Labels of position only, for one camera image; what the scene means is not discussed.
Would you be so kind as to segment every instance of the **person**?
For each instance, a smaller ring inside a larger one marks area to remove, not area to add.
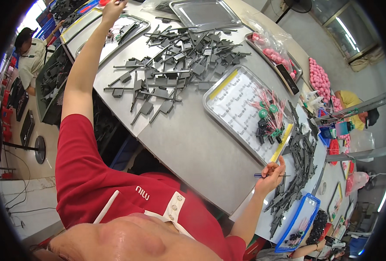
[[[335,96],[341,101],[343,109],[355,106],[362,102],[352,91],[336,91]],[[362,112],[360,114],[351,116],[349,119],[355,125],[356,129],[364,130],[364,127],[368,129],[368,126],[373,126],[379,117],[380,114],[378,113],[377,108],[375,108],[367,112]]]
[[[59,22],[44,40],[32,38],[35,30],[28,27],[22,29],[15,39],[15,52],[20,55],[18,61],[19,78],[29,95],[35,96],[35,79],[56,48],[48,43],[63,23],[64,20]]]
[[[40,260],[242,260],[264,198],[284,175],[281,156],[279,165],[270,162],[262,170],[264,178],[224,237],[201,198],[182,189],[174,175],[112,170],[97,151],[92,86],[108,31],[127,1],[106,4],[101,23],[71,68],[55,166],[56,209],[66,231],[34,254]]]
[[[325,247],[326,239],[319,243],[306,245],[297,248],[293,253],[275,253],[274,248],[263,249],[258,252],[255,261],[303,261],[304,257],[313,251],[322,251]]]

